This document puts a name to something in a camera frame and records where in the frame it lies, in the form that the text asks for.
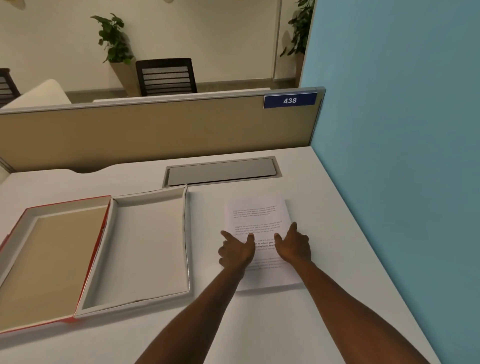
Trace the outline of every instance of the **black office chair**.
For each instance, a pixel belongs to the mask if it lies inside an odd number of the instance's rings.
[[[197,93],[191,58],[137,61],[142,96]]]
[[[0,108],[20,96],[17,86],[10,77],[9,68],[0,68]]]

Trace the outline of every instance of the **person's left hand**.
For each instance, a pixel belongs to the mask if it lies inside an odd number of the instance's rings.
[[[245,270],[255,255],[255,237],[252,233],[248,234],[247,241],[242,243],[232,234],[221,231],[220,234],[226,239],[218,253],[221,258],[218,261],[221,266],[232,269]]]

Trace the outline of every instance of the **person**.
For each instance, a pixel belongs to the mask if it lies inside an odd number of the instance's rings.
[[[255,254],[254,235],[245,243],[230,233],[220,247],[223,270],[150,343],[136,364],[201,364],[228,303]],[[346,364],[428,364],[397,330],[357,301],[311,260],[309,238],[294,222],[282,239],[274,234],[278,255],[303,280]]]

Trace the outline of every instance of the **forearm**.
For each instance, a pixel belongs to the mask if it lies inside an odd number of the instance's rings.
[[[203,363],[243,270],[224,269],[151,342],[136,364]]]
[[[428,364],[390,324],[312,262],[293,262],[347,364]]]

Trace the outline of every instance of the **beige plant pot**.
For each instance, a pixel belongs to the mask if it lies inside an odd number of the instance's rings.
[[[135,68],[136,61],[135,57],[133,57],[130,64],[125,64],[123,62],[110,63],[113,72],[115,72],[121,85],[125,91],[127,91],[128,97],[141,96],[137,70]]]
[[[295,63],[296,63],[295,87],[299,87],[299,85],[300,85],[301,69],[303,67],[303,59],[304,58],[305,58],[305,55],[303,53],[297,53],[295,55]]]

